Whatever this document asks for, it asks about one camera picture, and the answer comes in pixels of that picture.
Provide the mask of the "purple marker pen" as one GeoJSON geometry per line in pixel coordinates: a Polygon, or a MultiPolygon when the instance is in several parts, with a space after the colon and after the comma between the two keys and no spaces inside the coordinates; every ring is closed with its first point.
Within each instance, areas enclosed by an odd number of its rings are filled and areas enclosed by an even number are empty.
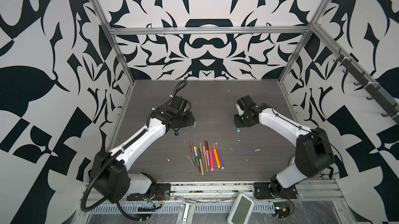
{"type": "Polygon", "coordinates": [[[220,149],[219,149],[219,146],[218,146],[217,143],[215,144],[215,146],[216,146],[216,151],[217,151],[217,154],[218,154],[218,161],[220,163],[220,168],[223,170],[224,169],[224,164],[223,164],[221,152],[220,152],[220,149]]]}

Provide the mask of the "pink-red marker pen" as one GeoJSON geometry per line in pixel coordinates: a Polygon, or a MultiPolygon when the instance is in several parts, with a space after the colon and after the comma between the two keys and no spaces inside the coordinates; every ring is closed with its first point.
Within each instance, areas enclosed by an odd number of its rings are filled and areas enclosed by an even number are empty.
{"type": "Polygon", "coordinates": [[[208,156],[209,156],[209,165],[210,165],[211,171],[213,171],[214,170],[214,163],[213,163],[213,154],[212,154],[211,145],[208,146],[208,156]]]}

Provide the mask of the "orange marker pen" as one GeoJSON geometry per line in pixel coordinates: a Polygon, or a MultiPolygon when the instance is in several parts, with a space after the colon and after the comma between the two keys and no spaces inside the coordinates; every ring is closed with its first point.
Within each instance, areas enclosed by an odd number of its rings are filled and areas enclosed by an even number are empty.
{"type": "Polygon", "coordinates": [[[219,157],[218,157],[218,152],[217,152],[215,144],[212,144],[212,147],[213,147],[213,153],[214,153],[214,157],[215,157],[215,161],[216,161],[217,167],[221,168],[219,157]]]}

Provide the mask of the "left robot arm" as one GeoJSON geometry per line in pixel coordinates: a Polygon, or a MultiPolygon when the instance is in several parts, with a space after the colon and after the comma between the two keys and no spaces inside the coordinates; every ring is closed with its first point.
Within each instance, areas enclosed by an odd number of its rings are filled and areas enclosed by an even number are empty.
{"type": "Polygon", "coordinates": [[[128,192],[146,194],[156,181],[145,173],[130,175],[134,162],[169,130],[178,135],[180,129],[194,124],[191,102],[180,96],[172,96],[166,105],[153,109],[145,125],[124,143],[96,154],[81,210],[89,212],[104,201],[118,203],[128,192]]]}

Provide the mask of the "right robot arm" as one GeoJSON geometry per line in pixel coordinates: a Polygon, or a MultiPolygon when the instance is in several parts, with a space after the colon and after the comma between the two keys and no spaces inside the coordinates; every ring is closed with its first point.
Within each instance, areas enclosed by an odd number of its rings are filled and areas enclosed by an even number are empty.
{"type": "Polygon", "coordinates": [[[325,130],[319,127],[311,129],[293,122],[270,105],[256,104],[250,96],[240,98],[236,108],[238,114],[234,116],[234,123],[237,128],[261,124],[276,131],[295,147],[290,164],[272,176],[267,186],[255,187],[255,198],[288,198],[296,184],[314,177],[335,163],[333,146],[325,130]]]}

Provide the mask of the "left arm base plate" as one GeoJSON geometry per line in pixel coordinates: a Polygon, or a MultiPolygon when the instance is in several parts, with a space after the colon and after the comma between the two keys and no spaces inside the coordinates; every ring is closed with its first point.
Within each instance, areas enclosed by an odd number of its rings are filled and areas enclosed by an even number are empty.
{"type": "Polygon", "coordinates": [[[129,194],[127,201],[145,201],[145,200],[164,200],[170,196],[171,184],[170,183],[156,183],[153,184],[149,190],[144,194],[129,194]]]}

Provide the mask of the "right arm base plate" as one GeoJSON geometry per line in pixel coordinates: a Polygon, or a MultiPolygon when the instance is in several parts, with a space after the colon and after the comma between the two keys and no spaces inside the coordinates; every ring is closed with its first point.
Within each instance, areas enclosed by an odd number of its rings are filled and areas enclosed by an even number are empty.
{"type": "Polygon", "coordinates": [[[255,182],[254,197],[258,200],[264,199],[297,199],[296,186],[284,188],[277,182],[255,182]]]}

